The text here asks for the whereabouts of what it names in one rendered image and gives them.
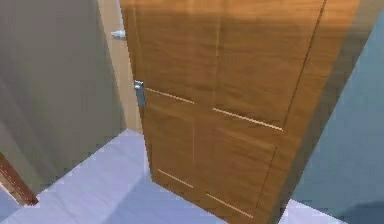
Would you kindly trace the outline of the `brown wooden room door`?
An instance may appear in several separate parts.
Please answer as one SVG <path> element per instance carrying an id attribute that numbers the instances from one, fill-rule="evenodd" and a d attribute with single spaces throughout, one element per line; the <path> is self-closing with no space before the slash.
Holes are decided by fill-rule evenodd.
<path id="1" fill-rule="evenodd" d="M 119 0 L 152 180 L 279 224 L 384 0 Z"/>

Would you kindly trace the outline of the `reddish brown door frame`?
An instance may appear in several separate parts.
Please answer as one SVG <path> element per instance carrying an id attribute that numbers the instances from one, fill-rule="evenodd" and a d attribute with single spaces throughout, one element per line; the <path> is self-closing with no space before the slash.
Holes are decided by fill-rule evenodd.
<path id="1" fill-rule="evenodd" d="M 11 197 L 23 206 L 33 206 L 38 203 L 36 195 L 25 184 L 18 172 L 6 157 L 0 152 L 0 184 Z"/>

